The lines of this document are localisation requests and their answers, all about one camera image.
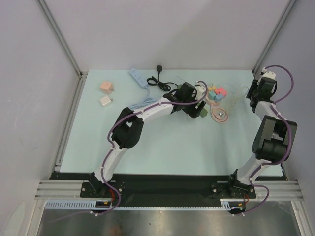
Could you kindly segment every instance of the pink charger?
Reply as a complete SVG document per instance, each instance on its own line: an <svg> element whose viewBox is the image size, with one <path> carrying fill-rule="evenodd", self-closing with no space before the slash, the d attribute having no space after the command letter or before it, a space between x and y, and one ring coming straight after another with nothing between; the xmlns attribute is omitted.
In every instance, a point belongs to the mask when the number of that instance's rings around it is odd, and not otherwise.
<svg viewBox="0 0 315 236"><path fill-rule="evenodd" d="M114 91L114 85L112 82L104 81L100 86L100 90L102 90L103 93L111 94L112 91Z"/></svg>
<svg viewBox="0 0 315 236"><path fill-rule="evenodd" d="M222 94L224 97L227 96L227 91L223 87L218 87L215 89L215 94Z"/></svg>

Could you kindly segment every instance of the light blue table surface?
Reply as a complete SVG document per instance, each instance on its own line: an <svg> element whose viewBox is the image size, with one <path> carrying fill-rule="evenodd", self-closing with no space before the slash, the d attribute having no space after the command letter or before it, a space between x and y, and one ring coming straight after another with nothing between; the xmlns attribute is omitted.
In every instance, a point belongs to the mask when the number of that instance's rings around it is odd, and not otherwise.
<svg viewBox="0 0 315 236"><path fill-rule="evenodd" d="M140 70L144 78L155 70ZM194 84L203 80L215 85L228 83L235 88L250 86L249 70L163 70L160 80ZM99 99L103 81L114 83L110 95L113 103L102 107ZM228 91L229 85L222 84ZM151 96L160 98L164 92L150 86ZM88 73L75 120L69 136L61 172L92 172L99 168L109 151L106 136L121 110L142 100L147 91L130 76L128 70L91 70ZM227 123L216 123L208 114L192 119L183 111L145 123L139 143L128 150L115 173L229 175L252 155L252 143L260 119L252 112L249 100L240 99L230 112ZM265 176L282 176L280 166L269 167Z"/></svg>

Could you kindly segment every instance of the black power cord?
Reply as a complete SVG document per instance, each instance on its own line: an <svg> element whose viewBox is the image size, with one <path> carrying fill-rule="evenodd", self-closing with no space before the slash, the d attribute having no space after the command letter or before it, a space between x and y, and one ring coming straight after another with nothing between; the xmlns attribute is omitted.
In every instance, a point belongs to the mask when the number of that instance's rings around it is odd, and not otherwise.
<svg viewBox="0 0 315 236"><path fill-rule="evenodd" d="M157 79L152 76L151 78L148 78L147 79L147 82L148 82L148 85L151 85L151 86L156 86L158 85L159 88L165 92L168 92L172 89L172 87L169 85L169 84L173 84L173 85L176 85L178 86L177 84L173 83L173 82L167 82L167 83L163 83L159 80L159 74L160 72L163 70L163 67L161 65L158 65L157 66Z"/></svg>

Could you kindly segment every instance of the blue power strip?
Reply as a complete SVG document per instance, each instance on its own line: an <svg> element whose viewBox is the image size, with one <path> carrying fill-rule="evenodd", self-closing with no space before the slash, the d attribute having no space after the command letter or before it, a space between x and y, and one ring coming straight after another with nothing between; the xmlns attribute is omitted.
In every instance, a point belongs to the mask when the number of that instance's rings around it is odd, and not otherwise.
<svg viewBox="0 0 315 236"><path fill-rule="evenodd" d="M142 88L145 89L147 86L149 86L149 85L148 85L148 82L146 81L146 79L144 79L144 78L142 77L142 75L141 75L135 68L131 69L131 70L129 71L129 73L130 73L130 75L133 76L133 78L138 82L138 84L139 84Z"/></svg>

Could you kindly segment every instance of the aluminum frame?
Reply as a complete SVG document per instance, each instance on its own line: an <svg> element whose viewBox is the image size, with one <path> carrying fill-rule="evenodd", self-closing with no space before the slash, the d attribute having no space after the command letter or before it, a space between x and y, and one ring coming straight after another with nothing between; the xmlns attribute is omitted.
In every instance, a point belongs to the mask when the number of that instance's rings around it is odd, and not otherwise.
<svg viewBox="0 0 315 236"><path fill-rule="evenodd" d="M292 14L294 8L296 7L297 3L299 0L290 0L288 4L286 5L281 17L279 18L273 32L271 33L270 38L268 39L268 42L260 54L255 67L253 68L252 72L254 76L259 72L260 68L262 67L262 64L264 63L266 57L268 56L269 52L272 49L272 46L275 44L277 41L279 34L284 27L285 23L287 22L289 16Z"/></svg>
<svg viewBox="0 0 315 236"><path fill-rule="evenodd" d="M62 50L64 51L66 57L69 59L73 69L79 76L79 81L76 87L76 91L71 102L70 110L68 113L68 117L66 120L66 124L64 126L64 131L62 134L62 138L59 144L59 148L56 155L56 160L54 163L54 167L52 171L58 172L60 170L60 166L63 159L63 154L65 151L65 147L69 138L69 134L72 128L72 124L74 121L75 113L79 104L79 100L82 94L82 90L84 87L84 82L87 77L87 73L82 73L71 50L69 45L67 44L63 34L60 31L60 28L54 19L51 11L45 0L36 0L39 8L41 9L44 17L46 18L53 34L56 39L60 43ZM284 24L288 20L290 14L292 13L294 7L296 6L298 0L290 0L282 13L279 21L277 22L275 29L273 30L264 50L259 56L255 67L253 68L253 74L260 69L263 64L265 58L269 54L272 46L277 40L281 29ZM44 207L46 205L47 199L69 199L69 200L79 200L81 185L83 181L70 181L70 180L43 180L39 184L38 191L35 197L35 205L34 211L30 220L28 232L26 236L34 236L37 234L40 220L44 211ZM309 220L309 216L307 214L307 209L305 206L305 202L299 188L297 181L257 181L256 183L261 183L270 188L270 197L269 201L291 201L292 206L294 208L295 216L298 221L298 225L301 231L301 234L304 235L315 235L313 226ZM261 201L265 196L265 190L257 188L257 198L253 199L253 201Z"/></svg>
<svg viewBox="0 0 315 236"><path fill-rule="evenodd" d="M40 10L42 11L44 17L46 18L47 23L49 24L56 39L60 43L60 46L61 46L62 50L64 51L66 57L70 61L73 69L75 70L77 75L81 75L81 70L78 66L78 63L76 62L76 60L75 60L75 58L74 58L74 56L73 56L73 54L69 48L69 45L67 44L66 40L64 39L64 36L61 33L60 28L59 28L53 14L49 10L47 3L45 2L45 0L36 0L36 2L38 3Z"/></svg>
<svg viewBox="0 0 315 236"><path fill-rule="evenodd" d="M104 200L104 198L81 198L82 183L85 180L42 180L39 183L36 200ZM268 201L303 201L303 195L297 181L256 181L269 188ZM261 187L256 189L256 199L262 201L266 190ZM223 201L239 201L240 199L222 199Z"/></svg>

